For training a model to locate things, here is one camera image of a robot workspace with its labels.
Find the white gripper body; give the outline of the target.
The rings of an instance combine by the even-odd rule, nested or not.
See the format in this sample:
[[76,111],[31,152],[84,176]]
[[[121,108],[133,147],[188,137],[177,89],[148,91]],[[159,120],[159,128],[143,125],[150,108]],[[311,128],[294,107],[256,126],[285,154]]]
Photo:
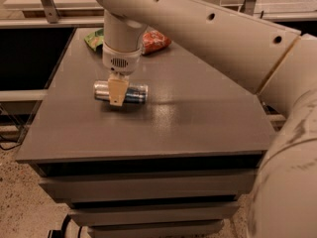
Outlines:
[[102,52],[103,64],[113,73],[130,75],[139,67],[141,50],[127,53],[117,52],[104,44]]

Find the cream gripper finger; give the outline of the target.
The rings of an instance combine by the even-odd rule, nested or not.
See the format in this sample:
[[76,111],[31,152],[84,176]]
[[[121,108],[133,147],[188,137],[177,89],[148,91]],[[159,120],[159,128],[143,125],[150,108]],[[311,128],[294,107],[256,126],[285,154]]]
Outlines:
[[109,101],[112,106],[122,106],[125,100],[129,80],[126,76],[111,73],[108,78]]

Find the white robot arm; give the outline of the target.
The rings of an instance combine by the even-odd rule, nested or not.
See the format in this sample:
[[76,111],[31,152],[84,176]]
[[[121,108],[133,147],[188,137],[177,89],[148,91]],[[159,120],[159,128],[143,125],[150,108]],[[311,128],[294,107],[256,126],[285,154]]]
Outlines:
[[284,115],[258,172],[248,238],[317,238],[317,40],[199,0],[96,0],[105,44],[130,48],[149,25]]

